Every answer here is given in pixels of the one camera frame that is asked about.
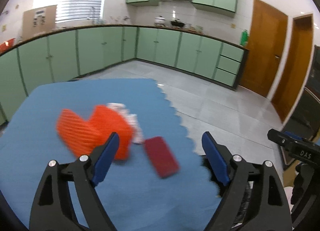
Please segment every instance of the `white wall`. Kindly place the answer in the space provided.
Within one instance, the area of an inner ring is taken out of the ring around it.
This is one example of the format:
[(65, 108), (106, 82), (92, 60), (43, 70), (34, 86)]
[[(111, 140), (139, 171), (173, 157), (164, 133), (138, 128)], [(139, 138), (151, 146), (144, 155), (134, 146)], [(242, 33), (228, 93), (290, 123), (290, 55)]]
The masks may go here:
[[(0, 43), (21, 35), (23, 12), (32, 9), (32, 4), (33, 0), (9, 0), (4, 8), (9, 14), (0, 16)], [(1, 31), (2, 25), (7, 25), (4, 32)]]
[[(262, 1), (274, 6), (289, 16), (284, 52), (274, 84), (268, 94), (268, 98), (272, 99), (281, 79), (290, 46), (292, 19), (302, 15), (302, 13), (313, 13), (315, 24), (320, 25), (320, 14), (312, 0)], [(32, 9), (32, 3), (33, 0), (10, 0), (8, 2), (5, 10), (9, 10), (10, 13), (0, 16), (0, 26), (7, 24), (7, 31), (0, 32), (0, 42), (16, 37), (22, 25), (22, 13)], [(17, 10), (14, 9), (16, 4), (20, 5)], [(242, 31), (250, 31), (253, 0), (238, 0), (237, 12), (234, 18), (197, 10), (189, 2), (164, 2), (160, 3), (158, 7), (132, 7), (127, 6), (125, 0), (105, 0), (103, 19), (108, 23), (114, 23), (114, 19), (118, 19), (119, 22), (124, 23), (123, 17), (128, 16), (131, 18), (126, 22), (128, 24), (153, 25), (154, 18), (158, 15), (163, 15), (169, 20), (172, 17), (172, 10), (176, 11), (176, 15), (181, 21), (191, 23), (193, 26), (202, 26), (205, 34), (238, 44)], [(70, 21), (59, 23), (57, 27), (79, 26), (90, 23), (88, 20)], [(232, 29), (231, 24), (236, 24), (236, 28)], [(314, 44), (320, 45), (320, 30), (317, 28), (314, 29)]]

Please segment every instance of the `blue foam mat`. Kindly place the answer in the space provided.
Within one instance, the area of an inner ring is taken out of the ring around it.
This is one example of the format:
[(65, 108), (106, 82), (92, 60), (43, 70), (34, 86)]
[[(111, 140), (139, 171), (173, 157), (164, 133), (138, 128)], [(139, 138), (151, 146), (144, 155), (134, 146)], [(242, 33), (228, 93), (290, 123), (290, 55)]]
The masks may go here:
[[(73, 162), (55, 124), (63, 108), (84, 119), (98, 104), (123, 103), (138, 115), (145, 138), (162, 136), (181, 170), (160, 179), (142, 146), (132, 145), (124, 165), (113, 163), (96, 191), (119, 231), (204, 230), (220, 198), (209, 172), (193, 153), (194, 143), (175, 109), (151, 79), (108, 79), (40, 86), (15, 113), (0, 138), (0, 189), (28, 226), (33, 197), (47, 163)], [(71, 196), (79, 223), (86, 226), (79, 202)]]

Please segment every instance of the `green drawer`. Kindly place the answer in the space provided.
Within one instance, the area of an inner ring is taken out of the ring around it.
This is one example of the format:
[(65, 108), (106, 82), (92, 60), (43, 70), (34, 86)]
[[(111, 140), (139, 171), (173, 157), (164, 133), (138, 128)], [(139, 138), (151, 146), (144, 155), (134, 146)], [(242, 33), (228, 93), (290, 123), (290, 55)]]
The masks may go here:
[(233, 74), (237, 74), (240, 67), (240, 63), (232, 59), (220, 56), (218, 68), (229, 71)]
[(236, 79), (236, 75), (233, 75), (221, 69), (217, 69), (213, 79), (226, 85), (233, 86), (233, 83)]
[(221, 55), (241, 62), (243, 53), (244, 53), (243, 49), (223, 43)]

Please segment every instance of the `floor tile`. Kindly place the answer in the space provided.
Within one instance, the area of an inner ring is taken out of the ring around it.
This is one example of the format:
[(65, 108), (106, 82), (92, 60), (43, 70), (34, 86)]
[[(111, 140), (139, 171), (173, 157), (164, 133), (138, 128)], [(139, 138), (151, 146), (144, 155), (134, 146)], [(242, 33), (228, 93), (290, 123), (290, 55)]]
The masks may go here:
[(240, 133), (239, 112), (211, 100), (205, 99), (196, 118), (230, 133)]
[(167, 94), (167, 99), (171, 101), (172, 106), (175, 107), (177, 111), (191, 117), (198, 116), (204, 102), (203, 97), (169, 85), (162, 86), (162, 90)]
[(267, 134), (268, 131), (272, 128), (270, 125), (267, 125), (242, 113), (239, 113), (239, 124), (239, 135), (241, 137), (244, 137), (248, 140), (264, 145), (271, 149), (274, 149), (276, 147), (276, 144), (274, 142), (268, 140)]

